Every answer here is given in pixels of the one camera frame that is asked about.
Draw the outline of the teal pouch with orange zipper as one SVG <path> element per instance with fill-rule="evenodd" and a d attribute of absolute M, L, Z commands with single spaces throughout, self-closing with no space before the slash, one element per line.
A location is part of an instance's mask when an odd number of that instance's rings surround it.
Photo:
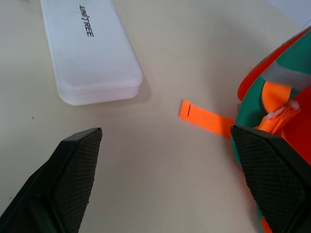
<path fill-rule="evenodd" d="M 182 102 L 180 118 L 229 138 L 241 168 L 231 136 L 234 125 L 283 138 L 311 166 L 311 26 L 255 66 L 241 82 L 238 98 L 241 103 L 234 119 L 186 100 Z M 272 233 L 259 207 L 258 215 L 264 233 Z"/>

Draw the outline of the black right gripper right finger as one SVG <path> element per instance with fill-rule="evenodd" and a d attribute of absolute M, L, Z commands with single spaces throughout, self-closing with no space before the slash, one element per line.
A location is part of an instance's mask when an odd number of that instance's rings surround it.
<path fill-rule="evenodd" d="M 311 233 L 311 166 L 277 135 L 234 125 L 231 136 L 272 233 Z"/>

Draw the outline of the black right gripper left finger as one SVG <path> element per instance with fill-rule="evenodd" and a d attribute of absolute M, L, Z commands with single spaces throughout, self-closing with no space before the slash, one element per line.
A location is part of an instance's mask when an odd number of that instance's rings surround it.
<path fill-rule="evenodd" d="M 78 233 L 102 140 L 92 128 L 62 140 L 0 216 L 0 233 Z"/>

